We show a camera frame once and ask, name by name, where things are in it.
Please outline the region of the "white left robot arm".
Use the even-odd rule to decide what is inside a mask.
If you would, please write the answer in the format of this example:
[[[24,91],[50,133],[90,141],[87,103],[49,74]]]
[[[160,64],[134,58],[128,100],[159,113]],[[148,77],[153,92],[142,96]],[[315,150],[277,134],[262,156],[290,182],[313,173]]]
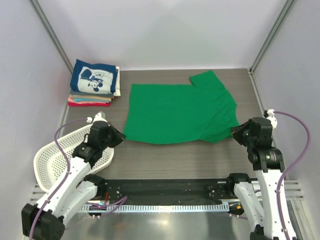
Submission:
[[[101,200],[106,194],[105,179],[90,171],[106,149],[113,149],[126,136],[101,116],[92,119],[89,133],[66,157],[66,168],[53,186],[35,204],[21,211],[22,233],[31,240],[59,240],[66,225],[90,199]]]

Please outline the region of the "green t shirt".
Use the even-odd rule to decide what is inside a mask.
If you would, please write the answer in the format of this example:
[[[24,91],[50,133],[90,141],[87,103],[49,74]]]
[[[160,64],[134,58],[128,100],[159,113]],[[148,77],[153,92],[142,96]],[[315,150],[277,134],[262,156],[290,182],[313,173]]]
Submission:
[[[231,93],[211,70],[189,80],[189,84],[133,84],[126,139],[167,145],[229,138],[231,128],[239,125]]]

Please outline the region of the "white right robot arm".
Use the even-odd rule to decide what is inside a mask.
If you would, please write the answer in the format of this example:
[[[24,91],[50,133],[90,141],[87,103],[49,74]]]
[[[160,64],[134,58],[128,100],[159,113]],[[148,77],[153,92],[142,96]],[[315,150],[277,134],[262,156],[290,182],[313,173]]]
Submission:
[[[231,128],[232,137],[247,150],[260,187],[258,199],[247,174],[231,173],[225,192],[238,198],[251,227],[251,240],[296,240],[287,205],[284,180],[284,158],[272,146],[275,116],[254,117]]]

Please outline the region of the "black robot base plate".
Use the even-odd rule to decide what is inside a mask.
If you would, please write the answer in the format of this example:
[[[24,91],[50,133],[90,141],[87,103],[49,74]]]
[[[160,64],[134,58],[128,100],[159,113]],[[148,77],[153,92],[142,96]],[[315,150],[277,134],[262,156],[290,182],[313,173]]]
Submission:
[[[115,203],[123,197],[127,197],[125,205],[134,206],[219,205],[237,198],[229,179],[203,178],[109,179],[93,199]]]

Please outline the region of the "white perforated plastic basket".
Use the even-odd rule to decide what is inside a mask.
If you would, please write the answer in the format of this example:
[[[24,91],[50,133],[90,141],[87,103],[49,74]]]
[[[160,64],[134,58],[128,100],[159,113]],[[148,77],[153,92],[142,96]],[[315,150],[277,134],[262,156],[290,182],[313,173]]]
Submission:
[[[90,125],[86,125],[57,140],[69,159],[72,157],[74,148],[84,140],[85,134],[90,132],[90,127]],[[108,167],[112,162],[114,153],[115,150],[113,148],[106,148],[102,157],[95,163],[89,173],[96,174]],[[33,159],[33,168],[39,187],[44,192],[47,192],[67,168],[67,163],[53,141],[36,153]]]

